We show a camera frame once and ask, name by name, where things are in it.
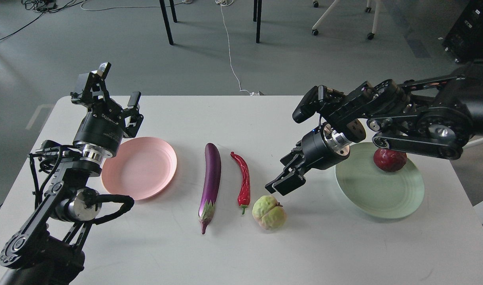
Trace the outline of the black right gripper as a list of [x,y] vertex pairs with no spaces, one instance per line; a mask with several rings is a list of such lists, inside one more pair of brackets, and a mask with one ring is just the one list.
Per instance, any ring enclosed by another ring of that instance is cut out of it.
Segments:
[[300,171],[325,170],[346,160],[350,141],[329,127],[317,127],[299,140],[290,153],[281,158],[284,169],[265,185],[269,193],[285,196],[306,183]]

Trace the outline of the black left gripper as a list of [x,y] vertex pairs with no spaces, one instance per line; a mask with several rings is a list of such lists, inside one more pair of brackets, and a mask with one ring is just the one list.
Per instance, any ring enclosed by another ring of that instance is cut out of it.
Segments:
[[135,91],[129,98],[127,108],[111,107],[112,101],[107,91],[105,79],[111,63],[101,63],[97,70],[78,76],[71,103],[87,108],[73,139],[77,148],[94,146],[108,157],[117,155],[123,138],[135,138],[144,116],[139,111],[141,92]]

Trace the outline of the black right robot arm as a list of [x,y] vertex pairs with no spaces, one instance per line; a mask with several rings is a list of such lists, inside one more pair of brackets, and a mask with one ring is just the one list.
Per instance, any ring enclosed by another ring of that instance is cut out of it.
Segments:
[[469,63],[446,76],[362,83],[349,94],[312,87],[292,114],[302,123],[319,114],[319,125],[281,158],[283,171],[265,185],[287,195],[306,182],[311,169],[326,170],[346,160],[349,146],[366,138],[360,119],[375,132],[378,148],[447,160],[461,157],[475,135],[483,136],[483,66]]

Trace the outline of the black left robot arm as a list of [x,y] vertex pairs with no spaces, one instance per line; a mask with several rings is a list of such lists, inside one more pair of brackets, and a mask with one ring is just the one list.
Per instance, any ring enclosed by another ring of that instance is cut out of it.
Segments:
[[46,140],[29,155],[34,180],[34,212],[6,242],[1,285],[69,285],[84,270],[83,246],[92,225],[128,212],[133,198],[100,194],[87,186],[101,174],[104,159],[115,157],[124,138],[143,121],[140,92],[127,108],[109,96],[105,79],[111,63],[78,76],[71,102],[87,108],[71,145]]

